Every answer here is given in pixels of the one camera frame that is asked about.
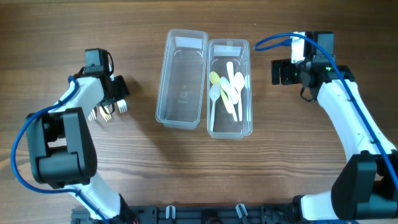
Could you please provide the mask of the white plastic spoon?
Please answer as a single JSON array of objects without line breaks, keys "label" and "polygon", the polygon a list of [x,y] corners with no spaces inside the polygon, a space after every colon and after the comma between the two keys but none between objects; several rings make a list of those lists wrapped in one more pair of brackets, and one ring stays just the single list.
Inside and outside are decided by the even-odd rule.
[{"label": "white plastic spoon", "polygon": [[227,62],[226,63],[226,69],[228,73],[228,78],[229,78],[229,83],[230,83],[230,93],[232,97],[232,102],[233,104],[238,103],[238,92],[236,91],[234,87],[234,70],[233,70],[233,63],[232,62]]},{"label": "white plastic spoon", "polygon": [[212,102],[210,114],[210,130],[213,131],[215,123],[215,104],[221,95],[221,88],[218,83],[213,84],[210,88],[210,100]]}]

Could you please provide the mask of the yellow plastic spoon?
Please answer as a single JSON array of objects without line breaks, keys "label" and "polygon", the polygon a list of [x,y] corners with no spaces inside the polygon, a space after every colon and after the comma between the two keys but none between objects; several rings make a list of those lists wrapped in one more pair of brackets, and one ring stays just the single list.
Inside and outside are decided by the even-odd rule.
[{"label": "yellow plastic spoon", "polygon": [[[219,76],[216,72],[214,72],[214,71],[210,72],[210,82],[211,82],[212,84],[219,84],[219,85],[221,85],[221,84],[220,84],[220,76]],[[221,93],[221,98],[222,98],[223,103],[224,103],[224,107],[226,108],[226,110],[227,110],[227,112],[228,112],[229,114],[232,114],[233,112],[232,112],[232,109],[231,109],[230,104],[229,104],[229,99],[228,99],[228,97],[226,96],[226,94],[225,94],[225,92],[223,91],[223,89],[220,90],[220,93]]]}]

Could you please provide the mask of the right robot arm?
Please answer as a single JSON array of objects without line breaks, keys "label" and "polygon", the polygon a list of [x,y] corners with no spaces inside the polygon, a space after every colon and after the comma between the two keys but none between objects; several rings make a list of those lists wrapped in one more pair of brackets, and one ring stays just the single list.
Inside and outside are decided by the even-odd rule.
[{"label": "right robot arm", "polygon": [[332,32],[282,33],[292,56],[271,63],[273,85],[301,84],[326,111],[340,138],[346,165],[327,192],[294,197],[293,222],[397,218],[397,149],[363,103],[356,79],[337,65]]}]

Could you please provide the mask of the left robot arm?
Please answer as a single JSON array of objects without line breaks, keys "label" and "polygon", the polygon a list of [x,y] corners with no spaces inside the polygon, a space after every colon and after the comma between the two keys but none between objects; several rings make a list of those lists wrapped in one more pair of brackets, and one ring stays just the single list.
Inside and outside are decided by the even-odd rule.
[{"label": "left robot arm", "polygon": [[[96,149],[87,125],[95,107],[106,115],[115,102],[129,95],[121,76],[114,76],[114,62],[105,49],[85,50],[85,66],[68,77],[69,87],[52,106],[27,116],[12,146],[11,166],[18,181],[42,194],[74,196],[97,223],[139,223],[123,197],[113,191],[97,171]],[[16,149],[26,136],[32,175],[40,189],[27,183],[16,166]]]}]

